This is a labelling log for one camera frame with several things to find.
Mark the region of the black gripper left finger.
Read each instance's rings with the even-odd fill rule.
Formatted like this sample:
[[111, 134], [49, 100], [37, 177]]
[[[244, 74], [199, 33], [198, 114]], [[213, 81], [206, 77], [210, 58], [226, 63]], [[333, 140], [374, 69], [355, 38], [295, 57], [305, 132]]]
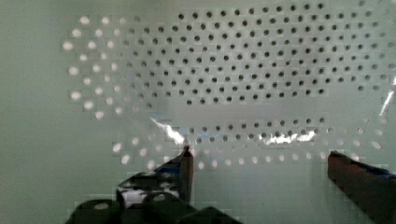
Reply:
[[193, 156], [188, 145], [151, 172], [129, 177], [116, 198], [81, 203], [65, 224], [242, 224], [219, 209], [191, 206]]

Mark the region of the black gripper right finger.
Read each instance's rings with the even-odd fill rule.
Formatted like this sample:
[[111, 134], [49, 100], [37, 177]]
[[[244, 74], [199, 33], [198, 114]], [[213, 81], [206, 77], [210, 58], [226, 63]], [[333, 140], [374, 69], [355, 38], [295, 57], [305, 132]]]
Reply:
[[328, 177], [375, 224], [395, 224], [396, 178], [390, 171], [332, 151]]

